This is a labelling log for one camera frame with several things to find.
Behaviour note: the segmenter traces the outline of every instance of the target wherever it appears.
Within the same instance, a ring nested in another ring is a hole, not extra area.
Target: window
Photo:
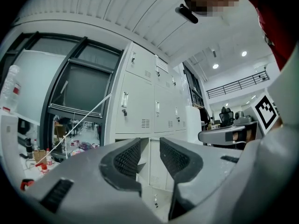
[[[78,58],[114,70],[119,58],[119,54],[93,45],[87,45]]]
[[[37,139],[40,148],[46,149],[61,140],[54,134],[57,125],[62,125],[66,134],[111,92],[120,56],[120,50],[87,37],[21,34],[0,62],[2,80],[12,64],[19,65],[26,78],[16,112],[19,143],[24,145],[25,138]],[[67,139],[67,149],[74,147],[75,136],[80,143],[104,144],[107,107],[108,101],[76,128]]]
[[[52,145],[56,146],[61,139],[78,124],[78,119],[71,119],[64,116],[55,115],[52,120]],[[81,148],[83,150],[100,146],[102,124],[83,121],[66,138],[66,142],[59,145],[54,154],[67,154],[70,156],[74,150]]]
[[[68,63],[54,92],[52,104],[85,111],[92,110],[105,96],[110,79],[109,73]],[[103,114],[103,105],[94,112]]]
[[[31,47],[30,50],[49,52],[52,54],[67,55],[76,45],[75,41],[53,39],[53,38],[40,38]]]
[[[190,70],[185,65],[184,69],[187,75],[192,102],[200,106],[205,106],[198,79],[190,72]]]

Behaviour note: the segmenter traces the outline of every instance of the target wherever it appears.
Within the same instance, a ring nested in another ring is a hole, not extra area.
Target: cable
[[[109,99],[111,97],[111,93],[109,94],[109,95],[107,95],[101,102],[99,102],[87,115],[85,115],[73,128],[72,128],[72,130],[70,130],[68,133],[67,133],[67,135],[66,136],[64,136],[64,138],[54,147],[54,148],[52,148],[52,150],[51,151],[49,151],[48,152],[48,154],[47,155],[45,155],[38,163],[36,163],[36,165],[37,164],[39,164],[42,160],[44,160],[50,153],[52,153],[53,152],[53,150],[54,149],[56,149],[57,147],[58,147],[58,145],[60,145],[65,139],[66,139],[66,137],[67,136],[69,136],[69,134],[71,134],[72,133],[72,131],[83,121],[83,120],[85,120],[85,118],[90,114],[90,113],[92,113],[96,108],[98,108],[102,103],[104,103],[107,99]]]

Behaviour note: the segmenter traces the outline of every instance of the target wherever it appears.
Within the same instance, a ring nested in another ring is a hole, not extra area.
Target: person
[[[185,0],[189,9],[208,15],[213,9],[230,7],[239,0]],[[297,0],[249,0],[256,8],[264,39],[271,48],[280,70],[291,56],[299,39]]]

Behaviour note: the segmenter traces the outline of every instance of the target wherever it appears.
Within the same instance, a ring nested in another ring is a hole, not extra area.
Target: ceiling
[[[256,11],[247,0],[240,0],[236,7],[226,8],[216,17],[198,16],[198,24],[175,12],[180,3],[183,0],[29,0],[16,24],[40,20],[92,22],[135,41],[171,64],[190,58],[196,71],[206,77],[270,52],[263,42]],[[215,62],[211,49],[216,51],[218,70],[211,69]],[[244,49],[248,56],[240,58]]]
[[[246,95],[243,95],[243,96],[238,96],[238,97],[233,98],[233,99],[228,99],[228,100],[221,101],[221,102],[218,102],[218,103],[210,104],[210,107],[211,107],[212,111],[218,111],[218,110],[221,110],[222,107],[226,106],[226,104],[228,104],[228,108],[235,107],[235,106],[246,105],[246,103],[248,101],[252,102],[252,101],[256,100],[263,92],[264,92],[264,89],[259,90],[259,91],[255,91],[253,93],[246,94]]]

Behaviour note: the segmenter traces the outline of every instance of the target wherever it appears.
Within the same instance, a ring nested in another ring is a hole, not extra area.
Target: water bottle
[[[21,89],[19,82],[20,67],[12,65],[0,95],[0,108],[8,112],[15,112],[18,105],[18,97]]]

